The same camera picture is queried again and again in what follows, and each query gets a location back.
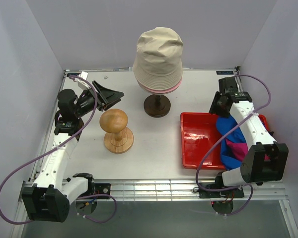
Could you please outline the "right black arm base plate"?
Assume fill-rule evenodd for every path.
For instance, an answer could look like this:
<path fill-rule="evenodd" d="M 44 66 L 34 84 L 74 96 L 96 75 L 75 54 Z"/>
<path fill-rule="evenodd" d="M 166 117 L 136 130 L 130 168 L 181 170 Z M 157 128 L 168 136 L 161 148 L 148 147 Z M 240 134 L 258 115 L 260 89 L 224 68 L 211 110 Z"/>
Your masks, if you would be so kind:
<path fill-rule="evenodd" d="M 243 189 L 231 189 L 225 191 L 219 191 L 219 189 L 224 188 L 221 184 L 218 183 L 210 183 L 204 184 L 200 183 L 200 185 L 204 186 L 206 189 L 211 189 L 211 191 L 206 191 L 200 189 L 199 187 L 195 187 L 192 189 L 193 193 L 198 193 L 199 198 L 244 198 Z"/>

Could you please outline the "blue and magenta hat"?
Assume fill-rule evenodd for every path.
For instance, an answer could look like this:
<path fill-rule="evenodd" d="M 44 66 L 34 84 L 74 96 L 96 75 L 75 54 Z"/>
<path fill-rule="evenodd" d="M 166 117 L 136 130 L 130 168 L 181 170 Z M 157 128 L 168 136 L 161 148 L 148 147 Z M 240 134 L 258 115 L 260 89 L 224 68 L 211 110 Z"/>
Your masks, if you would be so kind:
<path fill-rule="evenodd" d="M 236 125 L 232 116 L 218 117 L 216 121 L 216 129 L 222 136 Z M 240 128 L 237 128 L 221 142 L 220 159 L 226 170 L 233 170 L 241 166 L 247 152 L 246 140 Z"/>

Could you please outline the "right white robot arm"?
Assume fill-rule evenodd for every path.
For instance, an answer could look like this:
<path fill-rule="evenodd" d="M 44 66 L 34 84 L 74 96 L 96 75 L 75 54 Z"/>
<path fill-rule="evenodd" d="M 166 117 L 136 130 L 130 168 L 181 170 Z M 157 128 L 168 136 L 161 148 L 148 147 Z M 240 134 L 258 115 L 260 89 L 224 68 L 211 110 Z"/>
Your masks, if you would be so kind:
<path fill-rule="evenodd" d="M 289 149 L 278 143 L 257 115 L 249 93 L 239 91 L 234 77 L 219 79 L 219 91 L 211 104 L 210 114 L 237 122 L 247 144 L 247 153 L 240 167 L 222 173 L 215 183 L 215 193 L 226 197 L 233 186 L 282 179 Z"/>

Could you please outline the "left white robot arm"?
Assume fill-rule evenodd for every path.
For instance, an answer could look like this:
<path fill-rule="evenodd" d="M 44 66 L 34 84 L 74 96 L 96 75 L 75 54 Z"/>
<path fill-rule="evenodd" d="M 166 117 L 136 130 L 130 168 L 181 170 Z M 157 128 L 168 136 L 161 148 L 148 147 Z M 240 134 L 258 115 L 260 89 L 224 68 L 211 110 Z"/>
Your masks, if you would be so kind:
<path fill-rule="evenodd" d="M 105 88 L 96 81 L 88 84 L 79 79 L 77 83 L 83 89 L 80 96 L 72 89 L 58 93 L 52 152 L 33 185 L 22 191 L 31 221 L 64 222 L 73 202 L 81 197 L 90 198 L 96 192 L 92 174 L 76 173 L 64 184 L 64 173 L 86 126 L 82 117 L 95 110 L 107 111 L 121 101 L 124 93 Z"/>

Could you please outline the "beige bucket hat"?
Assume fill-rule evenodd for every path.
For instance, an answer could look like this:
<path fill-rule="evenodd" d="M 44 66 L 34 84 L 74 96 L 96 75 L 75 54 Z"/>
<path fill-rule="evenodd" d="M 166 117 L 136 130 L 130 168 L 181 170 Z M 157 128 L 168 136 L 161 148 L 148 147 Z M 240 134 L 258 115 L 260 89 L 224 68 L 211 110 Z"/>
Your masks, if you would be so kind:
<path fill-rule="evenodd" d="M 137 41 L 133 72 L 148 91 L 169 92 L 182 80 L 183 42 L 173 29 L 156 27 L 142 33 Z"/>

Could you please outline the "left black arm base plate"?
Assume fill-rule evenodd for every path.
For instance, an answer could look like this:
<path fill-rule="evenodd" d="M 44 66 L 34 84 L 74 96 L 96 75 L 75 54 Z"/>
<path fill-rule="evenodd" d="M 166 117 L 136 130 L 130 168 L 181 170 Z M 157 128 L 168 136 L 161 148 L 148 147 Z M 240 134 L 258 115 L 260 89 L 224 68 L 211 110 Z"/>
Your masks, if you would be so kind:
<path fill-rule="evenodd" d="M 94 193 L 93 195 L 100 194 L 97 199 L 109 199 L 108 196 L 111 193 L 111 184 L 110 183 L 95 183 L 94 184 Z"/>

